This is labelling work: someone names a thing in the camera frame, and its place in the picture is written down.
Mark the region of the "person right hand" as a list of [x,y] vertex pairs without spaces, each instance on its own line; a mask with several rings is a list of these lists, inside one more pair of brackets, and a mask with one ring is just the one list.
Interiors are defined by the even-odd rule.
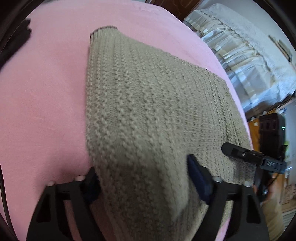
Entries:
[[260,205],[276,200],[281,204],[281,197],[285,185],[285,174],[271,173],[257,169],[254,175],[253,190]]

